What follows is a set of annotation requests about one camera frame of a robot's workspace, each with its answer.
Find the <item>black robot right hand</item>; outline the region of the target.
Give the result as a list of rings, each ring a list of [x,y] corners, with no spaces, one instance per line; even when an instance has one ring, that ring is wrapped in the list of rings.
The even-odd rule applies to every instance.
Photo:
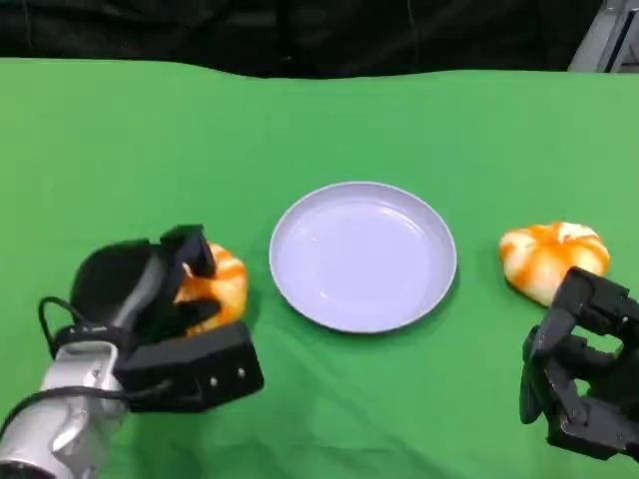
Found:
[[[638,303],[574,266],[522,346],[519,417],[544,416],[550,445],[607,460],[638,456]]]

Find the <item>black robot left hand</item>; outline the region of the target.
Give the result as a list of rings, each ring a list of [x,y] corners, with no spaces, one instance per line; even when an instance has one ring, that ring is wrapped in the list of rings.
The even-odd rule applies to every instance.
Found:
[[[70,301],[78,319],[125,329],[142,344],[161,342],[221,311],[201,292],[178,298],[189,273],[210,279],[216,271],[204,228],[177,226],[157,243],[127,240],[91,253],[76,272]]]

